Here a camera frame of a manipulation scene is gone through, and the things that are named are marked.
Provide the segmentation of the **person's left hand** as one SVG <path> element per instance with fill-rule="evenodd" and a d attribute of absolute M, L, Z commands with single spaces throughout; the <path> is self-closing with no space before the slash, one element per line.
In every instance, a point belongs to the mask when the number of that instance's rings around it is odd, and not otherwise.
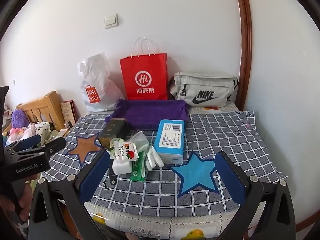
<path fill-rule="evenodd" d="M 32 175 L 29 176 L 27 178 L 25 178 L 25 183 L 21 197 L 19 198 L 19 206 L 22 208 L 21 212 L 20 212 L 20 219 L 23 222 L 26 222 L 28 220 L 29 217 L 29 212 L 30 212 L 30 207 L 31 207 L 31 202 L 32 202 L 32 188 L 31 186 L 28 184 L 28 181 L 32 181 L 35 180 L 37 178 L 37 175 Z M 15 211 L 15 206 L 13 204 L 13 202 L 11 200 L 9 200 L 7 197 L 5 196 L 1 196 L 1 208 L 4 211 L 11 211 L 14 212 Z"/>

